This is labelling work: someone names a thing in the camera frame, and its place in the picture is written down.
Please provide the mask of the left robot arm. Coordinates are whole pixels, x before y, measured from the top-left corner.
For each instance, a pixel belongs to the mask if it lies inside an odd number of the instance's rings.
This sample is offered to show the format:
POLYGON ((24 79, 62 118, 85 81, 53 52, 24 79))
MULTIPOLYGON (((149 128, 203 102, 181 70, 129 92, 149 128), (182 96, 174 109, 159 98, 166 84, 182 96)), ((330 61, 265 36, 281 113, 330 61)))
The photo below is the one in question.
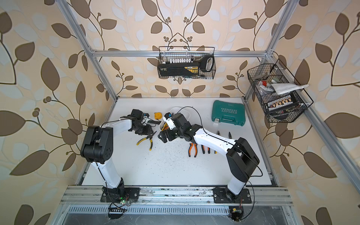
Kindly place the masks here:
POLYGON ((112 160, 113 142, 116 135, 125 131, 134 131, 150 139, 154 134, 148 123, 150 120, 147 113, 133 109, 131 114, 115 121, 105 122, 101 126, 88 126, 80 154, 96 168, 103 180, 102 202, 129 206, 138 200, 140 188, 125 187, 123 178, 116 171, 112 160))

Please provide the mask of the orange combination pliers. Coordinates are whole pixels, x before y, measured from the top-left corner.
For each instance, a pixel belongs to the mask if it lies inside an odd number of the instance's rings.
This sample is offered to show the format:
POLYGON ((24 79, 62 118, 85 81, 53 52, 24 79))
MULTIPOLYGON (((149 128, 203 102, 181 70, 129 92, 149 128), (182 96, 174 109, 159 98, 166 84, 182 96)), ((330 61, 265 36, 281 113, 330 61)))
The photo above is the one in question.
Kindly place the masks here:
POLYGON ((210 154, 211 153, 211 149, 209 147, 207 147, 207 146, 201 145, 201 149, 202 149, 203 154, 205 154, 205 153, 210 154))

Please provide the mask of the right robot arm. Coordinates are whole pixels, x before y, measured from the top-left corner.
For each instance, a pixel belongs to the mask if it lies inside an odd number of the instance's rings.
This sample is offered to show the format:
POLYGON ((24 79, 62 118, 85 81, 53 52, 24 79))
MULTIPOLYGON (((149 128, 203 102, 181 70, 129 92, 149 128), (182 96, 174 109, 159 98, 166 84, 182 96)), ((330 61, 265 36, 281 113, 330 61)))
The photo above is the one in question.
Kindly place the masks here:
POLYGON ((260 163, 248 141, 244 138, 237 140, 225 138, 206 130, 202 125, 192 125, 180 112, 166 113, 163 121, 167 129, 162 130, 158 135, 162 142, 182 138, 192 145, 203 145, 226 157, 232 178, 225 188, 217 189, 214 200, 224 199, 227 203, 240 203, 241 191, 260 163))

